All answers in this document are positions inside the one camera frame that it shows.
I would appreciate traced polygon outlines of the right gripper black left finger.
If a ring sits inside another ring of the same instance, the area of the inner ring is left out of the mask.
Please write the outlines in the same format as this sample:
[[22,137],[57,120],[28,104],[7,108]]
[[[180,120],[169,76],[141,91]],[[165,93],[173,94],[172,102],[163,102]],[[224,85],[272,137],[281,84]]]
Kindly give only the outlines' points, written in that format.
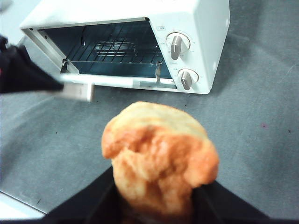
[[123,215],[110,167],[86,188],[57,206],[48,224],[120,224]]

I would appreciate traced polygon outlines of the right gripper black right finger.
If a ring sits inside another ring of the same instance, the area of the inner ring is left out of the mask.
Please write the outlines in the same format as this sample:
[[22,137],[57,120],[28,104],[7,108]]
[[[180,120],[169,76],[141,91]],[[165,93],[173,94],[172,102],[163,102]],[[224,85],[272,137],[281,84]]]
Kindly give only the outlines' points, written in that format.
[[218,182],[192,190],[193,224],[274,224],[257,208]]

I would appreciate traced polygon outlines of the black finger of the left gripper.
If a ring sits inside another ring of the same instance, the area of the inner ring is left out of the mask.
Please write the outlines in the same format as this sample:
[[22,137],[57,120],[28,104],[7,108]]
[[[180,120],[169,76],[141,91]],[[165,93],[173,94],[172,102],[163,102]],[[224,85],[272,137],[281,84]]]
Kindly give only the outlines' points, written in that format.
[[0,49],[0,92],[60,91],[64,85],[38,67],[25,46]]

